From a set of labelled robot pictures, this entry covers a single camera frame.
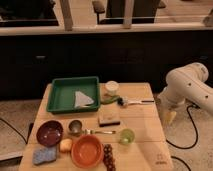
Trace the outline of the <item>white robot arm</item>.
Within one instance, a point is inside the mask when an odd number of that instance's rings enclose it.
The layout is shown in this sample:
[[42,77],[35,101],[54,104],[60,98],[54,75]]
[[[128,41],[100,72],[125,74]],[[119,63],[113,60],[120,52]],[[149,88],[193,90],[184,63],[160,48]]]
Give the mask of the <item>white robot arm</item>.
[[198,62],[175,68],[167,73],[166,87],[158,95],[164,125],[172,123],[176,116],[175,109],[183,105],[186,99],[207,113],[213,114],[213,88],[205,83],[208,77],[207,67]]

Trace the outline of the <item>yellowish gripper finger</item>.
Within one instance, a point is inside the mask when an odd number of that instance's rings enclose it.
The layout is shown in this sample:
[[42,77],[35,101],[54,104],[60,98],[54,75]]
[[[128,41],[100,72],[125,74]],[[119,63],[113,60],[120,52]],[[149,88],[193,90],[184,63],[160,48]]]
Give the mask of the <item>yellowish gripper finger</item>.
[[176,117],[176,111],[169,111],[165,116],[165,124],[170,125]]

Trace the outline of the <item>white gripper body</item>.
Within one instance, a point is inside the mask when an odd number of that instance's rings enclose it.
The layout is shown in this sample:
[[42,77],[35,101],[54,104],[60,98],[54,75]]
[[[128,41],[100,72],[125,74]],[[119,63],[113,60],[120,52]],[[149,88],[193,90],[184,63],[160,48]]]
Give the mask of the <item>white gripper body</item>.
[[185,98],[171,87],[165,87],[158,98],[165,111],[174,110],[185,103]]

